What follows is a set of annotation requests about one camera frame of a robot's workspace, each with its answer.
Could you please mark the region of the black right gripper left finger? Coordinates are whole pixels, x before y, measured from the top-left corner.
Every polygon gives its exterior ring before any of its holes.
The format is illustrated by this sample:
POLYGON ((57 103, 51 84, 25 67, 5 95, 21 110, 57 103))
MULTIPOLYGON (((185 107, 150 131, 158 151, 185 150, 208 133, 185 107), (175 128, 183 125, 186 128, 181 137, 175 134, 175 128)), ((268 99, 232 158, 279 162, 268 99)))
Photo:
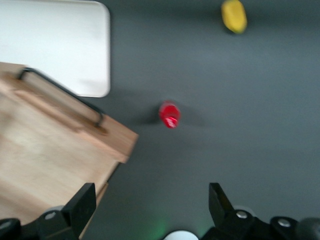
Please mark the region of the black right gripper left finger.
POLYGON ((60 210, 44 213, 37 220, 40 240, 78 240, 96 210, 94 183, 85 183, 60 210))

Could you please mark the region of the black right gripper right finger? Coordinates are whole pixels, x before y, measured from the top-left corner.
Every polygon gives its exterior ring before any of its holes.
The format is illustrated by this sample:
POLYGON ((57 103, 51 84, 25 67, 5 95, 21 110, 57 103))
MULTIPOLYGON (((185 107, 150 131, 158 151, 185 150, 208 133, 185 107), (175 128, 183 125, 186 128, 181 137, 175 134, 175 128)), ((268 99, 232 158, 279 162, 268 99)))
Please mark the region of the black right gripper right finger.
POLYGON ((203 240, 259 240, 256 218, 245 210, 236 210, 219 183, 210 183, 208 207, 214 226, 203 240))

